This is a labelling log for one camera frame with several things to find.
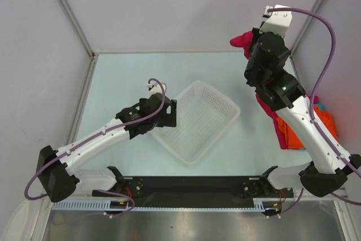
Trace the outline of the white perforated plastic basket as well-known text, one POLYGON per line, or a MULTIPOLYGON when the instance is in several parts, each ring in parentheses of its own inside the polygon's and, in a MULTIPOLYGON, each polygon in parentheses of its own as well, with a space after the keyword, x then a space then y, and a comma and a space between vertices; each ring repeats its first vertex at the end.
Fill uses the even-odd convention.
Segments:
POLYGON ((181 162, 201 160, 240 115, 240 107, 213 86, 195 81, 177 97, 177 126, 151 134, 181 162))

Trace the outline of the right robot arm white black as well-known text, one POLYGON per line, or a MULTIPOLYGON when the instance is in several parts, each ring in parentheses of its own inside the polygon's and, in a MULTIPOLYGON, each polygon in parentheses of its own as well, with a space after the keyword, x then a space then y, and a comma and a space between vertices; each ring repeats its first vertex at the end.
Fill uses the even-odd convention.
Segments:
POLYGON ((293 12, 320 20, 328 28, 331 41, 336 41, 325 18, 282 5, 265 7, 265 20, 260 27, 253 28, 250 58, 244 72, 246 82, 291 127, 311 157, 311 162, 303 165, 271 167, 262 175, 265 179, 260 182, 260 189, 266 196, 274 196, 283 188, 305 189, 322 198, 342 187, 349 174, 357 173, 360 155, 350 154, 337 142, 314 111, 314 97, 308 97, 300 82, 284 69, 290 56, 284 37, 293 12))

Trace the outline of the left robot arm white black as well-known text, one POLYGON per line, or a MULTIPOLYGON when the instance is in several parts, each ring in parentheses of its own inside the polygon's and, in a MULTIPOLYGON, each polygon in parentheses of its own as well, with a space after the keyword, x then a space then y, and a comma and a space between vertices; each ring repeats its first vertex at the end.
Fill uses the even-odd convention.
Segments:
POLYGON ((166 96, 167 86, 151 78, 149 97, 122 109, 107 124, 67 146, 46 146, 39 152, 36 176, 51 202, 60 202, 73 194, 92 196, 131 196, 123 175, 115 166, 103 170, 83 170, 82 166, 110 147, 127 142, 154 128, 177 125, 177 101, 166 96))

